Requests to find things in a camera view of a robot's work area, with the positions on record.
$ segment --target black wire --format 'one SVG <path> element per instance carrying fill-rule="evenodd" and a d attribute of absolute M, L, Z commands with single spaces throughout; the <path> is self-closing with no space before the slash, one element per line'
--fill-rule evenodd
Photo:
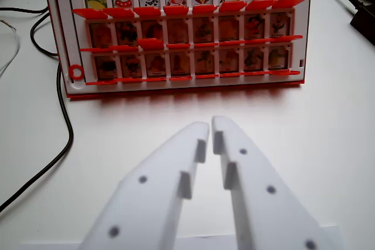
<path fill-rule="evenodd" d="M 31 37 L 31 40 L 33 42 L 33 44 L 35 45 L 35 47 L 37 47 L 37 49 L 41 52 L 43 52 L 43 54 L 46 54 L 48 56 L 57 56 L 57 54 L 55 53 L 51 53 L 43 48 L 41 48 L 34 40 L 34 32 L 35 32 L 35 28 L 46 18 L 48 17 L 49 14 L 46 14 L 45 16 L 42 17 L 42 19 L 39 19 L 35 25 L 33 25 L 32 27 L 32 32 L 30 33 L 30 37 Z M 49 169 L 51 169 L 60 159 L 62 159 L 67 151 L 70 149 L 71 145 L 73 144 L 73 139 L 74 139 L 74 132 L 73 132 L 73 127 L 70 123 L 70 120 L 69 120 L 69 116 L 68 116 L 68 113 L 66 111 L 66 108 L 65 108 L 65 104 L 64 104 L 64 99 L 63 99 L 63 93 L 62 93 L 62 90 L 61 90 L 61 68 L 60 68 L 60 64 L 58 65 L 57 67 L 57 77 L 56 77 L 56 90 L 57 90 L 57 96 L 59 98 L 59 103 L 60 103 L 60 107 L 61 107 L 61 111 L 63 113 L 63 116 L 64 116 L 64 119 L 65 119 L 65 123 L 66 123 L 66 126 L 68 128 L 68 132 L 69 132 L 69 139 L 65 145 L 65 147 L 63 148 L 63 150 L 50 162 L 48 163 L 48 165 L 46 167 L 44 167 L 38 174 L 36 174 L 34 177 L 32 177 L 26 184 L 24 184 L 14 195 L 12 195 L 8 200 L 6 200 L 6 202 L 4 202 L 1 206 L 0 206 L 0 213 L 3 212 L 4 209 L 6 209 L 9 205 L 11 205 L 23 192 L 25 192 L 33 183 L 35 183 L 40 177 L 42 177 Z"/>

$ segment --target white table surface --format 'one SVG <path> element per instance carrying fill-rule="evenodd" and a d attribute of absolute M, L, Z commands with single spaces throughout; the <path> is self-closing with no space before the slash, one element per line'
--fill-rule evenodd
<path fill-rule="evenodd" d="M 46 1 L 0 0 L 0 6 L 42 9 Z M 56 96 L 57 62 L 29 38 L 39 17 L 0 12 L 0 18 L 21 39 L 19 54 L 0 78 L 2 203 L 60 152 L 68 133 Z M 372 250 L 375 46 L 350 26 L 351 19 L 336 0 L 311 0 L 306 83 L 300 87 L 66 99 L 73 147 L 0 215 L 0 249 L 81 241 L 117 183 L 163 141 L 193 121 L 226 115 L 254 139 L 322 225 L 340 225 L 348 249 Z M 36 40 L 56 50 L 50 24 Z M 13 48 L 10 29 L 0 25 L 1 60 Z M 178 235 L 232 233 L 230 193 L 210 145 L 193 200 L 183 205 Z"/>

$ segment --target guess who game board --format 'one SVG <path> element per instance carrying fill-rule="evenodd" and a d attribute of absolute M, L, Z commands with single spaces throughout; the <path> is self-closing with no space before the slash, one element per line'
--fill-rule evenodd
<path fill-rule="evenodd" d="M 303 83 L 310 0 L 48 0 L 68 97 Z"/>

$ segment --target screw hole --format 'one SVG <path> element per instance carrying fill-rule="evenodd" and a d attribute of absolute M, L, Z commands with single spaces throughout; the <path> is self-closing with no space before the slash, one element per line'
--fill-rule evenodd
<path fill-rule="evenodd" d="M 146 182 L 147 182 L 147 177 L 146 177 L 146 176 L 141 176 L 141 177 L 139 177 L 139 182 L 140 182 L 141 184 L 146 183 Z"/>
<path fill-rule="evenodd" d="M 307 240 L 305 245 L 306 245 L 307 249 L 310 249 L 310 250 L 317 249 L 316 244 L 315 244 L 315 242 L 313 242 L 313 240 Z"/>
<path fill-rule="evenodd" d="M 268 191 L 269 193 L 271 193 L 271 194 L 276 193 L 276 189 L 275 189 L 274 186 L 268 186 L 268 187 L 267 187 L 267 191 Z"/>
<path fill-rule="evenodd" d="M 118 226 L 114 225 L 113 227 L 110 228 L 108 235 L 111 238 L 115 238 L 119 233 L 120 233 L 120 229 L 118 228 Z"/>

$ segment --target white cable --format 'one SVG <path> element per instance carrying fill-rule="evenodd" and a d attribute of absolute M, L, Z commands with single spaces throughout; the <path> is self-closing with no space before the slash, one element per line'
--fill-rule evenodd
<path fill-rule="evenodd" d="M 13 27 L 12 25 L 10 25 L 9 23 L 5 22 L 4 20 L 0 20 L 0 22 L 6 24 L 7 26 L 9 26 L 12 31 L 13 31 L 13 34 L 14 34 L 14 38 L 16 40 L 16 49 L 15 49 L 15 52 L 12 56 L 12 58 L 7 62 L 5 63 L 3 66 L 0 67 L 0 76 L 4 73 L 4 71 L 6 70 L 6 68 L 10 65 L 10 63 L 13 61 L 13 59 L 17 56 L 18 54 L 18 51 L 19 51 L 19 48 L 20 48 L 20 44 L 19 44 L 19 41 L 18 41 L 18 37 L 17 37 L 17 34 L 16 34 L 16 29 L 15 27 Z"/>

